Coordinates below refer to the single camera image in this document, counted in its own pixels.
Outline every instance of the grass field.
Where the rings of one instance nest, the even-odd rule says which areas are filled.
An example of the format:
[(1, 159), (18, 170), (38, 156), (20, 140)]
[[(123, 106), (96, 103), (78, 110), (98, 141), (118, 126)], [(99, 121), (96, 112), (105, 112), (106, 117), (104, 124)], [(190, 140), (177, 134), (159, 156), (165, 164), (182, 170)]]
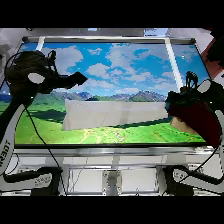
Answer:
[[(0, 113), (7, 105), (7, 103), (0, 103)], [(29, 107), (29, 111), (39, 134), (48, 144), (204, 142), (199, 135), (180, 132), (169, 123), (62, 131), (65, 116), (63, 104), (33, 104)], [(16, 144), (42, 144), (26, 112), (23, 113), (17, 126)]]

